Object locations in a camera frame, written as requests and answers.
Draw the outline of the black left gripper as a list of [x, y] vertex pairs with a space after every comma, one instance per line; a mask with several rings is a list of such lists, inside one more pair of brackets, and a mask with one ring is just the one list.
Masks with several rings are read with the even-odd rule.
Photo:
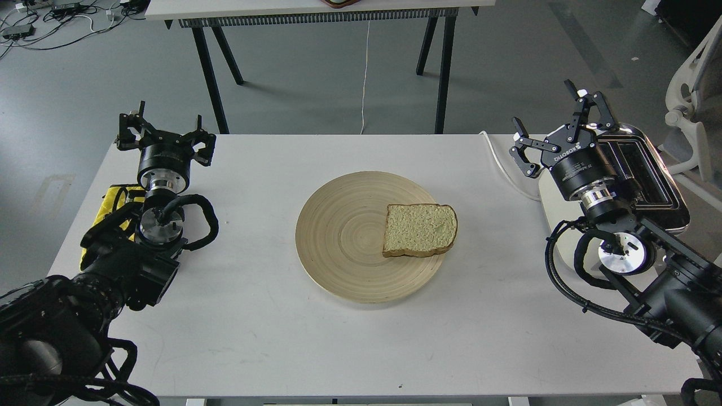
[[156, 131], [144, 118], [145, 105], [141, 101], [136, 111], [118, 115], [116, 148], [141, 150], [137, 180], [146, 191], [185, 191], [190, 185], [191, 162], [211, 165], [216, 134], [203, 127], [202, 115], [196, 116], [196, 128], [186, 134]]

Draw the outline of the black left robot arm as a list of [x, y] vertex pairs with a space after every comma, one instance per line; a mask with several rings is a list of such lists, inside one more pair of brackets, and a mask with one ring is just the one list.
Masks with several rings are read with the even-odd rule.
[[217, 137], [196, 119], [194, 131], [156, 129], [121, 114], [119, 150], [139, 150], [137, 187], [126, 186], [110, 213], [83, 235], [80, 272], [51, 275], [2, 296], [2, 404], [58, 405], [69, 398], [110, 405], [158, 405], [129, 382], [138, 349], [110, 337], [124, 310], [160, 303], [178, 273], [182, 251], [219, 234], [209, 200], [187, 195], [191, 162], [209, 166]]

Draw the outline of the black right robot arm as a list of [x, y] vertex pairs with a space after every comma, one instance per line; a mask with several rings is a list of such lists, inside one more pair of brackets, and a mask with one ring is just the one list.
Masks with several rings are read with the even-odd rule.
[[[581, 215], [562, 219], [547, 237], [547, 275], [565, 298], [606, 319], [634, 325], [651, 341], [683, 343], [709, 378], [688, 378], [680, 390], [685, 405], [699, 391], [720, 395], [720, 266], [678, 238], [689, 211], [657, 150], [640, 129], [617, 121], [602, 92], [565, 86], [575, 99], [568, 123], [542, 140], [514, 117], [509, 154], [522, 174], [549, 172], [565, 201]], [[617, 311], [576, 293], [562, 279], [553, 251], [568, 230], [580, 233], [571, 268], [588, 285], [613, 290], [627, 301]]]

